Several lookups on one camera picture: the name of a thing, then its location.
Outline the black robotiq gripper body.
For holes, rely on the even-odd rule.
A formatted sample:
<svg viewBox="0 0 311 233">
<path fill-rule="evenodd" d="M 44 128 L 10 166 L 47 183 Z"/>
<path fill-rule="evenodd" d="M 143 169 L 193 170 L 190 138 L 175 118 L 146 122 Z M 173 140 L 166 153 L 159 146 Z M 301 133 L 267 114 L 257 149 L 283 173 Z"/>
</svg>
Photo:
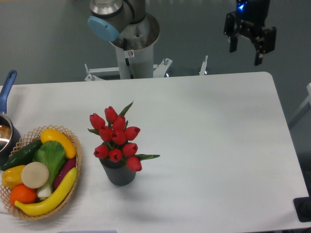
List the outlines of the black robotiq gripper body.
<svg viewBox="0 0 311 233">
<path fill-rule="evenodd" d="M 236 24 L 248 23 L 255 27 L 265 27 L 268 15 L 269 0 L 237 0 Z"/>
</svg>

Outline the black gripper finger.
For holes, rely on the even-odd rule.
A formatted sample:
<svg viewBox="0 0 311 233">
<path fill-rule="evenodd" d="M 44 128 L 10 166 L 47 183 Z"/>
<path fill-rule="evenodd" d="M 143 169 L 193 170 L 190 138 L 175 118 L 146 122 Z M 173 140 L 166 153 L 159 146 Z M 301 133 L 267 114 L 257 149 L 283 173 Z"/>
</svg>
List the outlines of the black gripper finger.
<svg viewBox="0 0 311 233">
<path fill-rule="evenodd" d="M 235 28 L 236 19 L 236 12 L 228 13 L 225 18 L 224 34 L 229 39 L 229 52 L 235 52 L 237 50 L 238 36 L 242 30 L 242 26 Z"/>
<path fill-rule="evenodd" d="M 246 30 L 244 36 L 251 41 L 256 51 L 254 65 L 261 65 L 263 56 L 275 49 L 276 27 L 267 28 L 265 21 L 244 21 L 244 23 Z"/>
</svg>

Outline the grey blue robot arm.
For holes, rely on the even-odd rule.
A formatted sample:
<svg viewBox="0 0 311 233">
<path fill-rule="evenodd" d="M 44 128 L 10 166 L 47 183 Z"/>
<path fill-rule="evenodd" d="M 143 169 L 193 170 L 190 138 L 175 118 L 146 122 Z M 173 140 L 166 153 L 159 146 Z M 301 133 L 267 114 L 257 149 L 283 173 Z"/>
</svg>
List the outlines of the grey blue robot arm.
<svg viewBox="0 0 311 233">
<path fill-rule="evenodd" d="M 229 51 L 236 51 L 239 36 L 248 38 L 256 50 L 256 66 L 262 63 L 264 54 L 275 49 L 276 27 L 265 27 L 269 5 L 268 0 L 238 0 L 235 11 L 225 18 Z M 90 29 L 121 50 L 148 48 L 159 38 L 159 23 L 146 12 L 143 0 L 92 0 L 89 7 Z"/>
</svg>

